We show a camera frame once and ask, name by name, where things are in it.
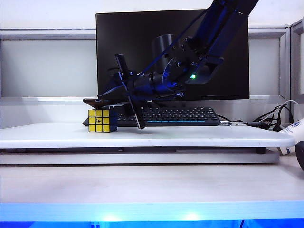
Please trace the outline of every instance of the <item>monitor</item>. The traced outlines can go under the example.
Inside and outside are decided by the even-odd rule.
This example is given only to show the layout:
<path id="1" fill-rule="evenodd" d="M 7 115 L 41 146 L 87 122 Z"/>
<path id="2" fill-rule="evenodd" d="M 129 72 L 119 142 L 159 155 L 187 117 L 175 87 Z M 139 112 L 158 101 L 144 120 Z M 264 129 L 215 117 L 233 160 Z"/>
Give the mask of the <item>monitor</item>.
<path id="1" fill-rule="evenodd" d="M 153 61 L 152 41 L 163 34 L 180 34 L 203 9 L 115 12 L 96 14 L 98 94 L 117 68 L 115 54 L 124 54 L 130 70 L 141 72 Z M 193 36 L 202 19 L 191 26 Z M 244 22 L 222 56 L 224 63 L 203 85 L 187 85 L 179 101 L 248 99 L 248 21 Z"/>

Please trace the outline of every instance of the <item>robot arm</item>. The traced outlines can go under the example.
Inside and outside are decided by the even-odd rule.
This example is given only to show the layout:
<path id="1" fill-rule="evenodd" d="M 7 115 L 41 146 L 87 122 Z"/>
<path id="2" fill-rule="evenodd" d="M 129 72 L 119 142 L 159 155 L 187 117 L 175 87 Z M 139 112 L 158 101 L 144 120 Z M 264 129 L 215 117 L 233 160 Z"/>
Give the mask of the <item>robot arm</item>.
<path id="1" fill-rule="evenodd" d="M 116 84 L 110 82 L 106 94 L 123 89 L 138 128 L 144 128 L 141 109 L 147 101 L 184 96 L 185 84 L 204 84 L 212 78 L 224 61 L 222 54 L 257 2 L 258 0 L 214 0 L 204 12 L 205 17 L 194 36 L 185 39 L 180 46 L 177 42 L 172 42 L 159 55 L 169 56 L 163 71 L 146 73 L 146 68 L 137 74 L 128 69 L 123 55 L 115 55 L 119 72 L 113 76 Z"/>

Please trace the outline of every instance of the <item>keyboard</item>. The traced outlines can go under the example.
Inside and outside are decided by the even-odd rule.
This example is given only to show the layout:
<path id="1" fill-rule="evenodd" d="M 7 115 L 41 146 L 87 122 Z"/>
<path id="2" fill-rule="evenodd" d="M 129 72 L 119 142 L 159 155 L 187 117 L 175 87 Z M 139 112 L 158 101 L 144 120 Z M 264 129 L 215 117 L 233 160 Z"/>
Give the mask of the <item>keyboard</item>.
<path id="1" fill-rule="evenodd" d="M 220 120 L 212 108 L 149 108 L 142 110 L 146 126 L 217 126 Z M 118 116 L 118 126 L 137 126 L 134 116 Z"/>

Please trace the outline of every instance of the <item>black cylinder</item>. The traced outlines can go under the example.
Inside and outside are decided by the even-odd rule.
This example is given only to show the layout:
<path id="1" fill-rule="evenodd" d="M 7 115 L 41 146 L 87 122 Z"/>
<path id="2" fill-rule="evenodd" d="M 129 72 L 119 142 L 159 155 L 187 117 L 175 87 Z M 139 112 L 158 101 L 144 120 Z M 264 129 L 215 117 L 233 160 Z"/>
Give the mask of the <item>black cylinder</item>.
<path id="1" fill-rule="evenodd" d="M 162 53 L 175 39 L 176 36 L 173 34 L 164 34 L 155 38 L 152 41 L 153 59 L 155 59 L 160 53 Z M 177 48 L 179 48 L 178 42 L 172 47 L 172 49 Z M 172 57 L 169 56 L 169 53 L 165 53 L 161 57 L 161 59 L 154 64 L 154 70 L 158 74 L 162 74 L 171 58 Z"/>

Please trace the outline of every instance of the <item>white wall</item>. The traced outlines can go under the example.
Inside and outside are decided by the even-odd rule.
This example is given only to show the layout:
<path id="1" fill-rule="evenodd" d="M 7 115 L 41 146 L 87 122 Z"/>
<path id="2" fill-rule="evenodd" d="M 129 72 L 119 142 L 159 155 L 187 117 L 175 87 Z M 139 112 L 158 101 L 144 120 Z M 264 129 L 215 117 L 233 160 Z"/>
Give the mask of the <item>white wall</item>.
<path id="1" fill-rule="evenodd" d="M 212 0 L 0 0 L 1 28 L 94 27 L 95 13 L 204 9 Z M 260 0 L 249 26 L 292 24 L 304 15 L 304 0 Z"/>

